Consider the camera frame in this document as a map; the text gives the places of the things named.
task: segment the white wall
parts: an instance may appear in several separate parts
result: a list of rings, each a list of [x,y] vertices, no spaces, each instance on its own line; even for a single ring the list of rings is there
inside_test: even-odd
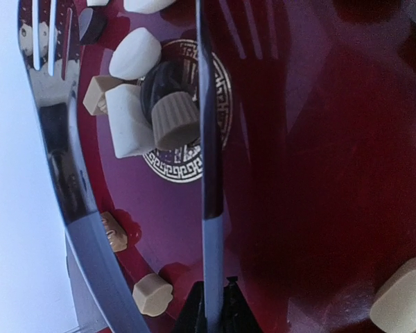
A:
[[[17,46],[17,0],[0,1],[0,333],[77,326],[39,133]]]

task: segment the red tray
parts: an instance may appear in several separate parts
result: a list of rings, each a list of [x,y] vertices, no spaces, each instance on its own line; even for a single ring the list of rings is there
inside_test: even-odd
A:
[[[416,36],[400,1],[356,2],[207,6],[226,143],[225,273],[239,276],[264,332],[380,332],[368,318],[374,294],[416,256]],[[122,0],[101,8],[108,25],[83,49],[79,100],[137,27],[191,61],[193,3],[154,15],[126,13]],[[107,117],[78,112],[98,207],[129,236],[117,255],[128,283],[154,271],[174,286],[167,314],[149,321],[169,332],[202,278],[200,181],[186,182],[197,163],[118,160]]]

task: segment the gold circular pattern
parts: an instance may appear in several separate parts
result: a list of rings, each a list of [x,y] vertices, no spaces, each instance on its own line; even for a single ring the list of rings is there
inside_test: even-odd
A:
[[[165,60],[183,59],[184,81],[194,89],[193,100],[198,102],[198,51],[193,40],[175,40],[162,49]],[[233,97],[231,80],[216,54],[213,53],[217,91],[217,116],[223,147],[226,146],[232,125]],[[202,177],[200,140],[174,151],[157,149],[144,155],[146,163],[160,177],[176,183],[193,182]]]

